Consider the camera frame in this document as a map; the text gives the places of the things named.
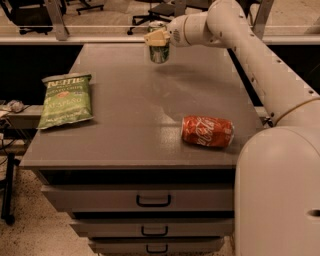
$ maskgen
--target red soda can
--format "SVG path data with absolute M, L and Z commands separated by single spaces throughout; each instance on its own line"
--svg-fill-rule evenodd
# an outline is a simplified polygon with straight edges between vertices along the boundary
M 234 126 L 222 118 L 186 116 L 182 121 L 181 137 L 189 143 L 224 148 L 232 142 Z

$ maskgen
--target metal can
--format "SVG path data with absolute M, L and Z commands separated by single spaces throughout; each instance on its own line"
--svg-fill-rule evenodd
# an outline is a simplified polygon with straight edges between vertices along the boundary
M 166 28 L 166 25 L 162 21 L 152 21 L 148 27 L 148 33 L 160 28 Z M 154 63 L 164 63 L 169 59 L 169 45 L 168 42 L 165 46 L 149 46 L 150 59 Z
M 181 137 L 189 143 L 225 148 L 233 140 L 234 126 L 222 118 L 186 116 L 182 121 Z

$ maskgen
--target silver can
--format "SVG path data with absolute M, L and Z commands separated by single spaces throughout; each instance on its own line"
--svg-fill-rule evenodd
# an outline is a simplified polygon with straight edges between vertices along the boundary
M 148 33 L 153 32 L 160 28 L 166 28 L 166 25 L 162 21 L 152 21 L 148 27 Z M 164 63 L 169 59 L 169 45 L 167 42 L 165 46 L 149 46 L 150 59 L 154 63 Z

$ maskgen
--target chip bag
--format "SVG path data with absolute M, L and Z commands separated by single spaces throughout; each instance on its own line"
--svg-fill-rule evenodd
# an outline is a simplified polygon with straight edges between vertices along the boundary
M 93 118 L 89 92 L 91 74 L 71 73 L 42 79 L 47 87 L 38 129 Z

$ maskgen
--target drawer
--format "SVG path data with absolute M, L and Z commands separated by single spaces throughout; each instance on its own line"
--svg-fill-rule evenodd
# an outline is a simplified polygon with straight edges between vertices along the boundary
M 43 186 L 57 211 L 230 211 L 233 184 Z
M 73 220 L 70 224 L 80 237 L 212 237 L 233 233 L 233 219 L 98 219 Z
M 94 253 L 209 253 L 219 251 L 223 243 L 223 238 L 89 240 Z

